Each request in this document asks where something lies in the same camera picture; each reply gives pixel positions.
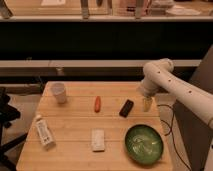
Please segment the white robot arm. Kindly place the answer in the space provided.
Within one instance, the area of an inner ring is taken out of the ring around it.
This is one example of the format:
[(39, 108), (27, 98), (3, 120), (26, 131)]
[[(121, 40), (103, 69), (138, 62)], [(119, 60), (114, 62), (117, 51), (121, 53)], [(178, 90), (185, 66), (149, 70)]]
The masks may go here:
[(177, 78), (173, 70), (173, 62), (168, 58), (147, 62), (143, 66), (144, 78), (139, 92), (144, 97), (153, 97), (162, 87), (213, 129), (213, 94)]

